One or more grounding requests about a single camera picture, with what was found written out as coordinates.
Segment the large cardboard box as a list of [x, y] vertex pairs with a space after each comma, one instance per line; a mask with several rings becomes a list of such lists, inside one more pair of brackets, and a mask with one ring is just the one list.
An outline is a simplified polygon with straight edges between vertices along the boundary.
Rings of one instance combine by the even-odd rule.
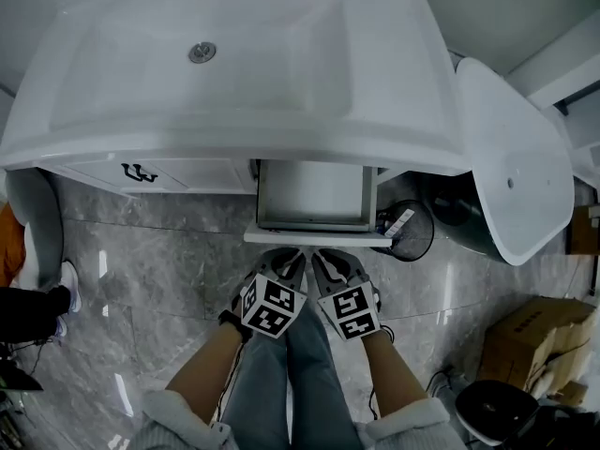
[[477, 378], [536, 398], [559, 393], [588, 362], [597, 317], [577, 299], [534, 297], [487, 329]]

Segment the person's right forearm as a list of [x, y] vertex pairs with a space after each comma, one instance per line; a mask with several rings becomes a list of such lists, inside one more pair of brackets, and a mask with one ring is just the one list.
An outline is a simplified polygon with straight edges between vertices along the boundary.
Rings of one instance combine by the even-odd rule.
[[384, 331], [363, 337], [362, 343], [381, 417], [428, 397]]

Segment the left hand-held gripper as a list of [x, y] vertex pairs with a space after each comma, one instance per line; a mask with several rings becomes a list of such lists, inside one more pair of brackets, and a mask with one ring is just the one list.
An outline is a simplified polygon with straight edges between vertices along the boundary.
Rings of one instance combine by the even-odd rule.
[[[304, 293], [297, 292], [306, 265], [306, 255], [296, 247], [265, 251], [255, 265], [259, 274], [240, 292], [242, 324], [267, 337], [281, 337], [307, 301]], [[279, 278], [281, 284], [265, 276]]]

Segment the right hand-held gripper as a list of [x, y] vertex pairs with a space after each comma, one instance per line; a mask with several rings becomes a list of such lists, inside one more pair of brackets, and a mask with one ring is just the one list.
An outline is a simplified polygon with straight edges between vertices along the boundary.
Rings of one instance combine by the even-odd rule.
[[[340, 277], [329, 273], [328, 263]], [[358, 258], [342, 250], [320, 248], [311, 264], [320, 294], [331, 294], [318, 304], [342, 340], [363, 338], [381, 329], [379, 294]], [[334, 293], [336, 288], [348, 289]]]

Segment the white packet in wastebasket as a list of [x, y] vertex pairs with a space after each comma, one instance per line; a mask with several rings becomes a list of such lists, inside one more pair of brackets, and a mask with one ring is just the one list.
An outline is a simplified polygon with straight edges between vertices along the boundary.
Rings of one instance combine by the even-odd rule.
[[403, 211], [403, 213], [395, 220], [395, 222], [385, 231], [383, 234], [387, 238], [394, 238], [402, 229], [402, 227], [412, 218], [414, 211], [410, 208]]

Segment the round black appliance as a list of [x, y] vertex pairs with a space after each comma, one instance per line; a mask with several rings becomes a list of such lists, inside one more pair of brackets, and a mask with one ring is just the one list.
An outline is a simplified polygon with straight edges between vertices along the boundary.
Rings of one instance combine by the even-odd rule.
[[493, 380], [471, 383], [458, 394], [455, 405], [461, 425], [490, 447], [504, 444], [539, 409], [538, 401], [525, 391]]

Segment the person's left forearm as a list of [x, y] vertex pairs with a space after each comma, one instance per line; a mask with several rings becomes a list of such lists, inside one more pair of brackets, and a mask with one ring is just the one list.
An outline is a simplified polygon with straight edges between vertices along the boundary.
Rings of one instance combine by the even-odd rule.
[[221, 324], [180, 368], [166, 389], [178, 393], [189, 408], [209, 424], [225, 389], [242, 335], [230, 322]]

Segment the white freestanding tub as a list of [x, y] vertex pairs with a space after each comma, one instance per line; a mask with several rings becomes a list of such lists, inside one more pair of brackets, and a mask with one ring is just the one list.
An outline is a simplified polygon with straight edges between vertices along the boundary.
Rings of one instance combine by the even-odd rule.
[[455, 242], [521, 266], [571, 220], [570, 158], [554, 125], [496, 72], [463, 58], [456, 76], [471, 168], [423, 179], [427, 207]]

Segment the chrome sink drain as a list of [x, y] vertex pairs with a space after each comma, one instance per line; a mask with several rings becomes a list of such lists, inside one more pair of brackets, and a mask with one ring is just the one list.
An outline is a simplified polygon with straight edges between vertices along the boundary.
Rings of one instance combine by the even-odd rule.
[[212, 42], [199, 42], [190, 48], [188, 60], [193, 64], [203, 64], [210, 61], [217, 53], [217, 46]]

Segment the white drawer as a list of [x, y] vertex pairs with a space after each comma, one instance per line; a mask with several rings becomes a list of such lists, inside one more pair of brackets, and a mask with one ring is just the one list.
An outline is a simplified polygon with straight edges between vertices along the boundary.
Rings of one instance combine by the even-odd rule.
[[260, 162], [256, 217], [249, 243], [388, 248], [376, 232], [378, 176], [373, 167], [291, 160]]

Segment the person's blue jeans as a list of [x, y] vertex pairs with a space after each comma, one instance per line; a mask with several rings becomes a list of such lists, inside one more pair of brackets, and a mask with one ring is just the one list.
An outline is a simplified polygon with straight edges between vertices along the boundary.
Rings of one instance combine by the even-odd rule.
[[280, 338], [249, 340], [221, 421], [239, 450], [364, 450], [311, 305]]

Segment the orange cushion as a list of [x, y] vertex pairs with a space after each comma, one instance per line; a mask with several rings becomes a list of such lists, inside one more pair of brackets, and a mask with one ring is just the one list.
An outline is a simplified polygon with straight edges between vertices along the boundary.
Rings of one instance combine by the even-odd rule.
[[25, 262], [24, 226], [6, 203], [0, 211], [0, 287], [6, 288]]

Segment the white vanity cabinet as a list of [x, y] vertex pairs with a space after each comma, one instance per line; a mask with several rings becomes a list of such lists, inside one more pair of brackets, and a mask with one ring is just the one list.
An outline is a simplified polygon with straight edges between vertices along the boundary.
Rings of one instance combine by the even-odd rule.
[[[36, 167], [90, 187], [111, 193], [133, 195], [144, 193], [181, 194], [258, 194], [259, 169], [262, 160], [229, 158], [126, 158], [110, 156], [80, 162], [37, 162]], [[125, 176], [121, 167], [140, 164], [146, 173], [157, 175], [154, 183], [136, 182]], [[404, 173], [400, 168], [378, 169], [377, 187]]]

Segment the white sink basin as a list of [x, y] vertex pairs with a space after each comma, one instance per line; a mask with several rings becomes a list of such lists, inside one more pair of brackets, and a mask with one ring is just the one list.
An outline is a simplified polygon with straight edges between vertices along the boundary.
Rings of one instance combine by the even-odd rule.
[[[191, 63], [204, 41], [216, 55]], [[471, 167], [427, 0], [66, 0], [0, 166], [117, 155]]]

